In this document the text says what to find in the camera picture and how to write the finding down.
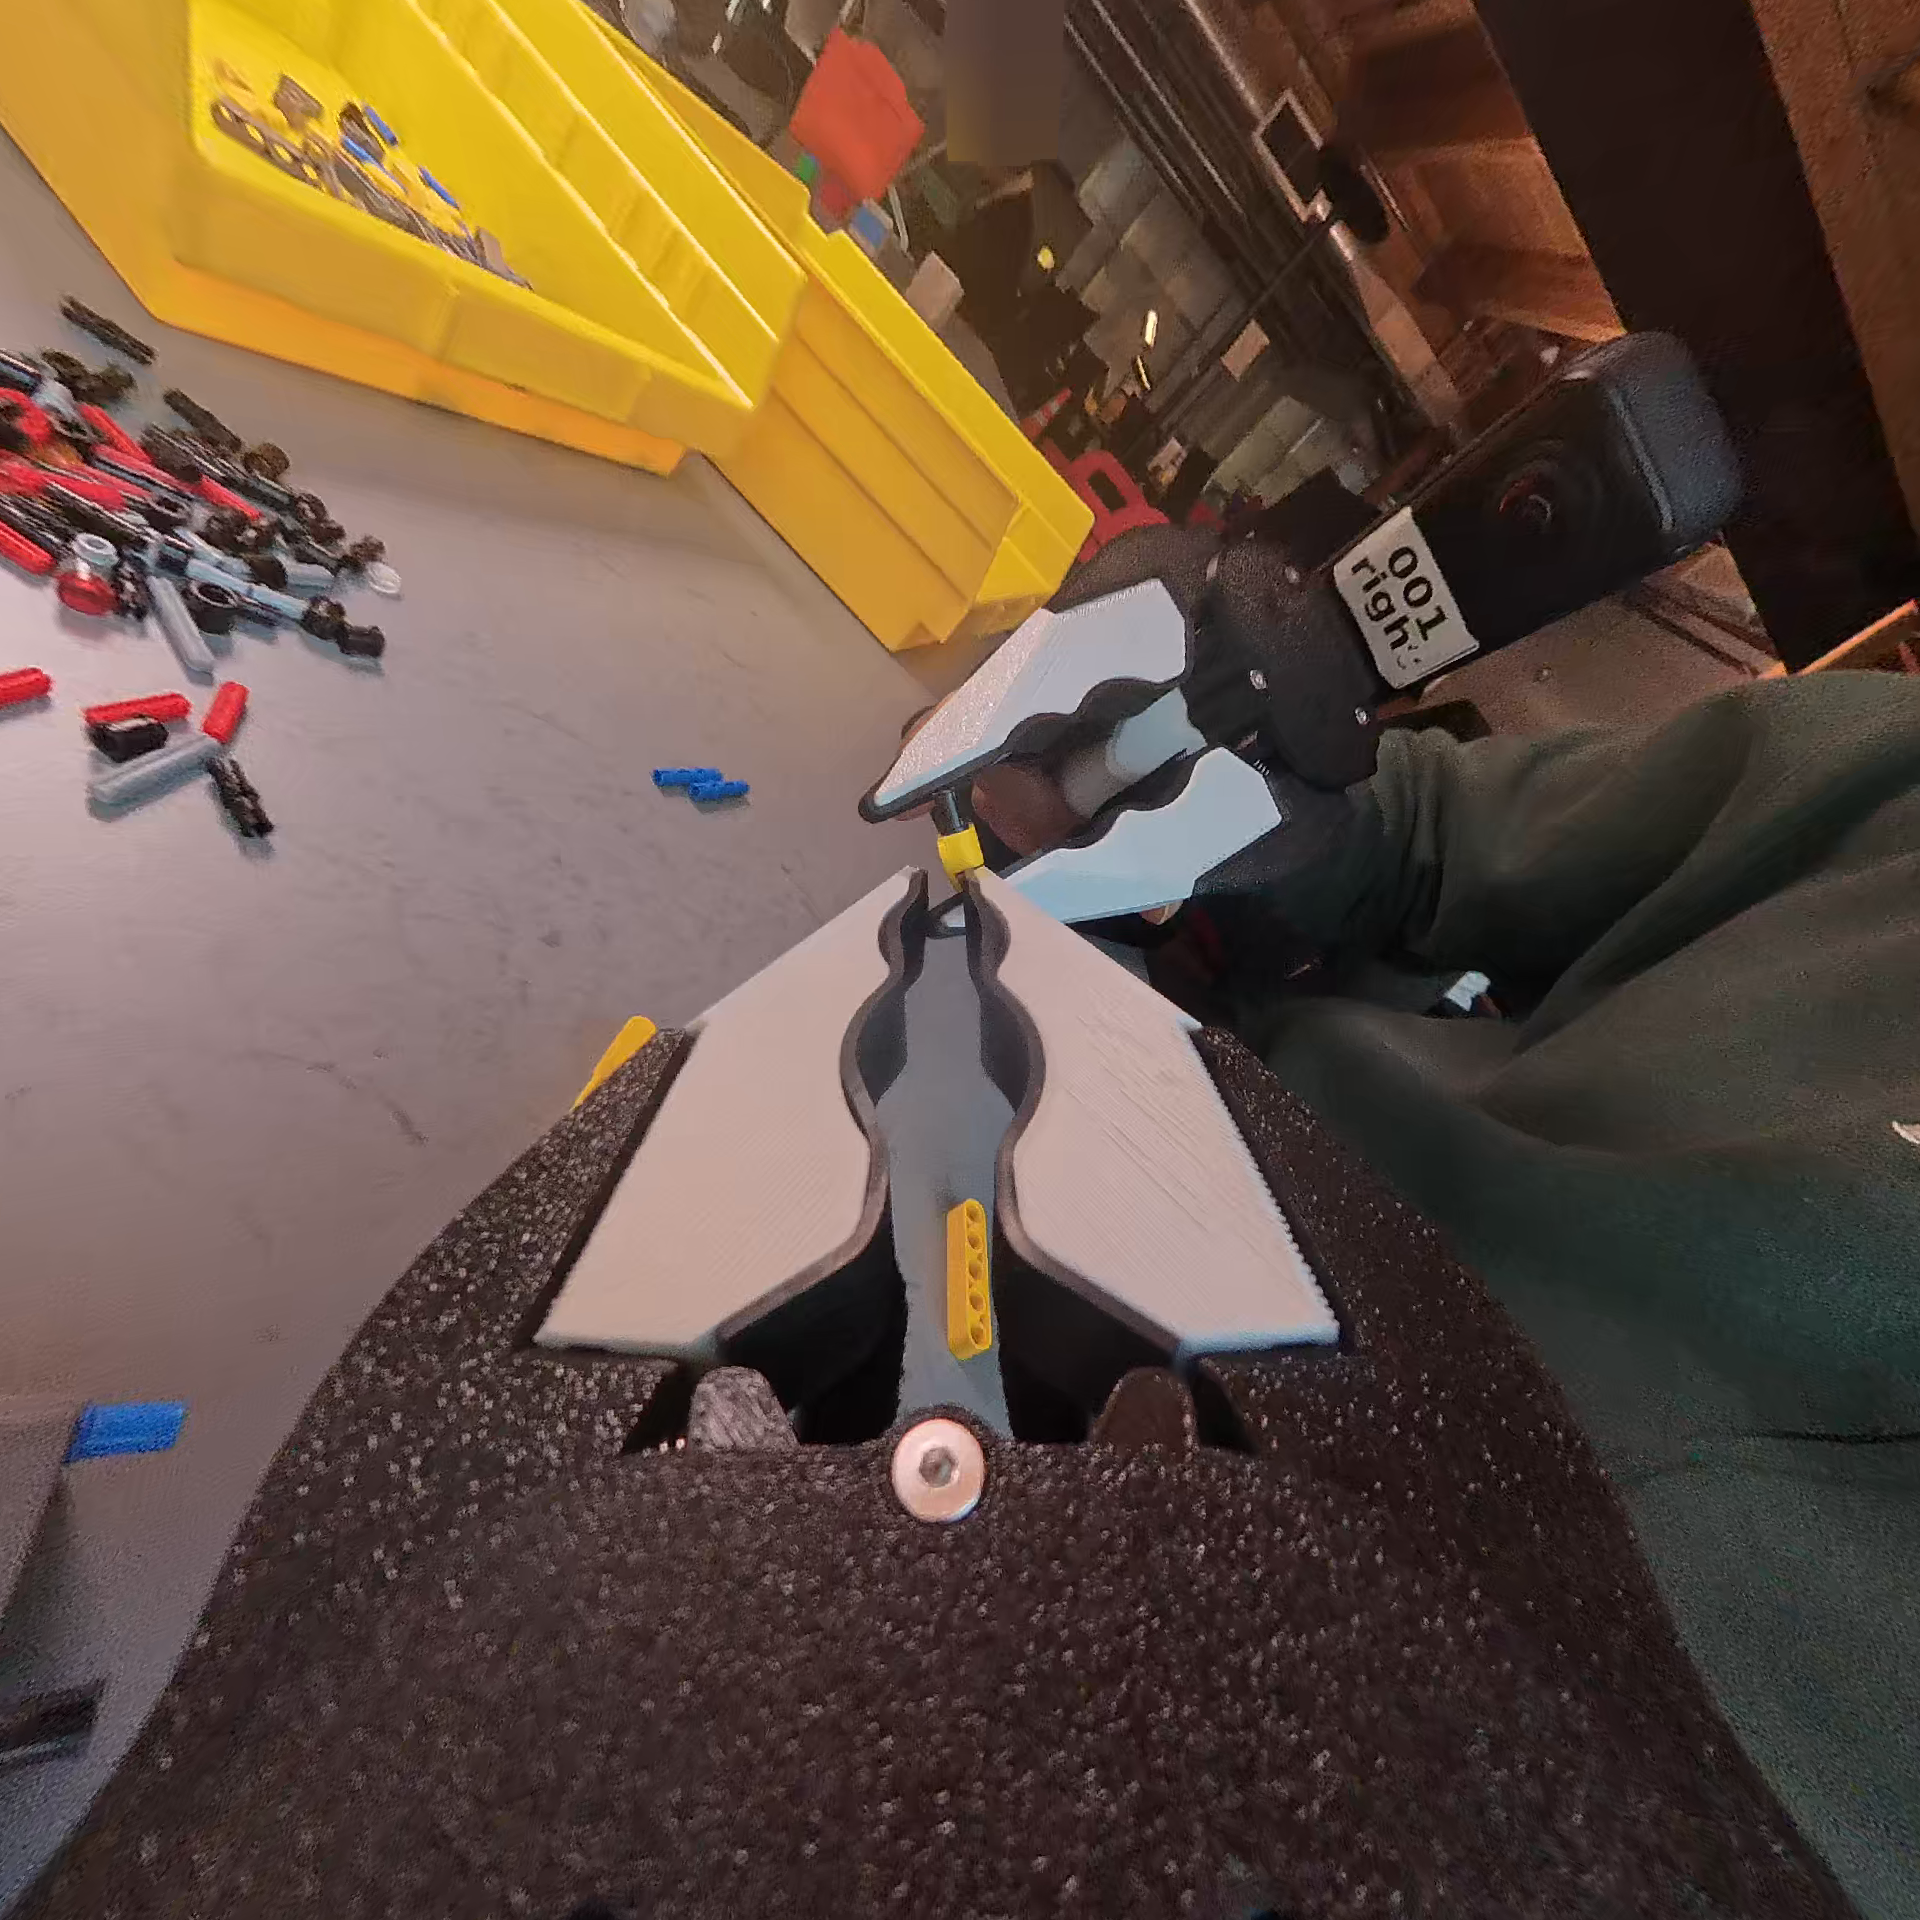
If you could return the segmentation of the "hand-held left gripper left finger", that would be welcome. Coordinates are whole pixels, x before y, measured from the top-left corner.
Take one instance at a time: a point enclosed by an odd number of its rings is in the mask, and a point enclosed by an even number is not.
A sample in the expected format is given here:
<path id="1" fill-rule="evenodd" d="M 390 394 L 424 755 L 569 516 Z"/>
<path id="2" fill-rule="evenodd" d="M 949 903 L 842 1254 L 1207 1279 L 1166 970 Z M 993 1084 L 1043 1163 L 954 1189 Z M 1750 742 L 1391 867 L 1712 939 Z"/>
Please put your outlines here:
<path id="1" fill-rule="evenodd" d="M 699 1015 L 534 1343 L 882 1343 L 901 1279 L 877 1107 L 921 966 L 922 872 L 903 869 Z"/>

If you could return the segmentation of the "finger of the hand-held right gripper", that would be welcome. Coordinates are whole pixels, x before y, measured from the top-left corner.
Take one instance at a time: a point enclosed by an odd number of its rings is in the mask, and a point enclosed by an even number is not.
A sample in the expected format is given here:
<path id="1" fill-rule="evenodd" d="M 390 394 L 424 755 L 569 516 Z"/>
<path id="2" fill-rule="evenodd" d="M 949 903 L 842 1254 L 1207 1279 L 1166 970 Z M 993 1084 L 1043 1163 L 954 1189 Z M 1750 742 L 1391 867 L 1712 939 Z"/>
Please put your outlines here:
<path id="1" fill-rule="evenodd" d="M 1266 772 L 1230 749 L 1184 756 L 1001 883 L 1062 923 L 1115 922 L 1201 894 L 1287 823 Z"/>
<path id="2" fill-rule="evenodd" d="M 1187 618 L 1158 580 L 1040 610 L 918 719 L 862 798 L 862 819 L 889 823 L 1070 735 L 1107 739 L 1174 693 L 1190 661 Z"/>

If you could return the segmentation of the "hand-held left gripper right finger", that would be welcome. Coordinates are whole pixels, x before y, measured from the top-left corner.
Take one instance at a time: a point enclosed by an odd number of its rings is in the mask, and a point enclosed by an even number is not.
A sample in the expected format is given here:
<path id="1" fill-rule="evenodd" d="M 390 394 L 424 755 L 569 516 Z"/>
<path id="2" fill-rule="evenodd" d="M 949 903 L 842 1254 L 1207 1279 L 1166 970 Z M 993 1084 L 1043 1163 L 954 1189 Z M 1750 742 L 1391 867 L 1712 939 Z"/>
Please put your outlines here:
<path id="1" fill-rule="evenodd" d="M 1008 1356 L 1337 1343 L 1197 1021 L 992 872 L 976 878 L 976 992 L 983 1064 L 1011 1109 L 992 1256 Z"/>

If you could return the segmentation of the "pile of small lego connectors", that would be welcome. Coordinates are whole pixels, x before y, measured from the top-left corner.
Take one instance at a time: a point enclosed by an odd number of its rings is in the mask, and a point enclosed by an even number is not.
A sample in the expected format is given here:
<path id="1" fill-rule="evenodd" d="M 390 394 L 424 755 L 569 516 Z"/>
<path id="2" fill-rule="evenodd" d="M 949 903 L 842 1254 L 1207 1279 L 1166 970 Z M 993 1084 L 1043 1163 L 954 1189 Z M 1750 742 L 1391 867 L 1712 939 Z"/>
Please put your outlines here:
<path id="1" fill-rule="evenodd" d="M 383 542 L 349 538 L 281 443 L 249 438 L 152 376 L 158 347 L 61 295 L 56 344 L 3 344 L 3 587 L 35 590 L 67 640 L 139 642 L 152 688 L 77 700 L 85 807 L 118 821 L 200 787 L 229 836 L 277 835 L 234 749 L 251 640 L 310 645 L 379 670 L 390 640 L 363 602 L 394 604 Z"/>

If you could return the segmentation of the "yellow lego beam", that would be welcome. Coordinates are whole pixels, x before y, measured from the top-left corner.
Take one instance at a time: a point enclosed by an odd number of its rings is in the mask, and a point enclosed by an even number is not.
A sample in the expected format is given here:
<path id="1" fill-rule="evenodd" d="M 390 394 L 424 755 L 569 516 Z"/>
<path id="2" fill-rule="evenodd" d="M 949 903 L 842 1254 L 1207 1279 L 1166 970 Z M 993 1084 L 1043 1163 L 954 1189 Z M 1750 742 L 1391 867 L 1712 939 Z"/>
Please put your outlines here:
<path id="1" fill-rule="evenodd" d="M 949 1356 L 969 1362 L 992 1351 L 992 1224 L 966 1197 L 943 1219 L 943 1338 Z"/>

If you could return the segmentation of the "black and yellow lego assembly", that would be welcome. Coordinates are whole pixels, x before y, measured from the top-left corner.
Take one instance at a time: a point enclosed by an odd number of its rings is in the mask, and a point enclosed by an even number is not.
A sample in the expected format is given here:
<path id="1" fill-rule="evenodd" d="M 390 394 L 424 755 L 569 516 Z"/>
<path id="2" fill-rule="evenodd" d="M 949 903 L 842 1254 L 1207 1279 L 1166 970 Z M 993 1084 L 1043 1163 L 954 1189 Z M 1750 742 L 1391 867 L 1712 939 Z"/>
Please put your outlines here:
<path id="1" fill-rule="evenodd" d="M 66 1470 L 96 1458 L 168 1452 L 185 1426 L 178 1402 L 2 1402 L 2 1614 L 32 1582 Z M 106 1694 L 103 1670 L 67 1685 L 3 1675 L 2 1772 L 73 1760 L 90 1742 Z"/>

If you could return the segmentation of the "heap of grey blue lego parts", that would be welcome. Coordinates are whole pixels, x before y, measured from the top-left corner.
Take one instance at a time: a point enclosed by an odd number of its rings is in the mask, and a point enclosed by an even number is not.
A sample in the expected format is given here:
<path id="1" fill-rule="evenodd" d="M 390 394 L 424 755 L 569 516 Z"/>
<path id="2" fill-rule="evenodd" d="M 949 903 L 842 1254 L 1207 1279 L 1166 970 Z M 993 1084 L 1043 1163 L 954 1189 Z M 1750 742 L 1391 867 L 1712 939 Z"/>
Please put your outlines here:
<path id="1" fill-rule="evenodd" d="M 498 237 L 442 180 L 406 157 L 397 133 L 367 102 L 344 98 L 329 107 L 288 74 L 259 90 L 225 59 L 211 59 L 207 74 L 210 124 L 273 172 L 499 280 L 529 285 Z"/>

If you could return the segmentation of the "person's right hand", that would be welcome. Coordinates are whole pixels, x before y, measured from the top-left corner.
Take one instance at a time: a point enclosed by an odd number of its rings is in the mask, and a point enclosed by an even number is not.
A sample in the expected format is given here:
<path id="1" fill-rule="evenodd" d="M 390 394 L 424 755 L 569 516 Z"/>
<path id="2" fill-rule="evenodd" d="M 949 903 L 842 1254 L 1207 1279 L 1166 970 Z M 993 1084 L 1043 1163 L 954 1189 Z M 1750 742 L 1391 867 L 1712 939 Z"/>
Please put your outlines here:
<path id="1" fill-rule="evenodd" d="M 1006 758 L 976 772 L 969 803 L 1001 861 L 1055 847 L 1088 823 L 1055 778 L 1031 758 Z"/>

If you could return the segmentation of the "red step stool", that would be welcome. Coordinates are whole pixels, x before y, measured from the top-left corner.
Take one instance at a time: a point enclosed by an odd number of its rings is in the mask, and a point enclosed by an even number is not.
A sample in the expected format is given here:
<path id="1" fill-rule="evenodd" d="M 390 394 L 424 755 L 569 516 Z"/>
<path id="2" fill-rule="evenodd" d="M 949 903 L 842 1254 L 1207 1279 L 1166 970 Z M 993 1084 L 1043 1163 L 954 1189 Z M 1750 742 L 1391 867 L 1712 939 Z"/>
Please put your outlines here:
<path id="1" fill-rule="evenodd" d="M 1173 524 L 1134 474 L 1101 443 L 1096 428 L 1098 413 L 1088 410 L 1086 395 L 1067 387 L 1061 387 L 1024 421 L 1026 437 L 1090 511 L 1088 538 L 1075 552 L 1078 562 L 1090 562 L 1117 538 Z"/>

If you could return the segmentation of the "yellow plastic bin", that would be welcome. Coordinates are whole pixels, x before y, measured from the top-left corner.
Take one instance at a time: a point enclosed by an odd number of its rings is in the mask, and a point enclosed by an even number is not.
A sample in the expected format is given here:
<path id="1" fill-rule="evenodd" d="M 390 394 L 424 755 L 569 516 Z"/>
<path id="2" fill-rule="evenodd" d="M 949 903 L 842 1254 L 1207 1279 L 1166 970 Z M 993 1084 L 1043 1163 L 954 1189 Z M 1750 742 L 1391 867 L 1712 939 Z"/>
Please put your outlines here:
<path id="1" fill-rule="evenodd" d="M 527 287 L 273 172 L 210 63 L 369 104 Z M 3 5 L 3 131 L 161 325 L 671 474 L 752 421 L 777 326 L 499 5 Z"/>
<path id="2" fill-rule="evenodd" d="M 1093 511 L 842 230 L 661 62 L 614 44 L 800 264 L 798 315 L 733 492 L 889 652 L 1008 634 L 1075 559 Z"/>

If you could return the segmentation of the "red plastic crate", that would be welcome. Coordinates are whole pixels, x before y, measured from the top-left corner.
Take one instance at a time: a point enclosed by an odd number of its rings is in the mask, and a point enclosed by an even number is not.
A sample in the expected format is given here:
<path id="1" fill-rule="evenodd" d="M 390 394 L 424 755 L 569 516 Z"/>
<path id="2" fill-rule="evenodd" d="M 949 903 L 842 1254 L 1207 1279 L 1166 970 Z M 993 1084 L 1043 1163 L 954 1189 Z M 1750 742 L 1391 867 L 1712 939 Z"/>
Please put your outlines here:
<path id="1" fill-rule="evenodd" d="M 831 27 L 786 122 L 814 157 L 830 216 L 883 198 L 922 140 L 922 122 L 882 48 Z"/>

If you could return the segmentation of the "wooden furniture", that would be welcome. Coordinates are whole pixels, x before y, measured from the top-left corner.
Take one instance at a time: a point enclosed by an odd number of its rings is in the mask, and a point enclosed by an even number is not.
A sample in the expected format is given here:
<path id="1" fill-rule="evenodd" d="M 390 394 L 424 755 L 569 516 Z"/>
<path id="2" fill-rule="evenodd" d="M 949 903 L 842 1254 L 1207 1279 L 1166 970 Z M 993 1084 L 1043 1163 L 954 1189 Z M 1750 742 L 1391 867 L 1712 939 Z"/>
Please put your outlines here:
<path id="1" fill-rule="evenodd" d="M 1725 542 L 1815 667 L 1914 606 L 1914 426 L 1886 423 L 1763 5 L 1333 5 L 1337 124 L 1432 229 L 1461 319 L 1690 349 L 1743 469 Z"/>

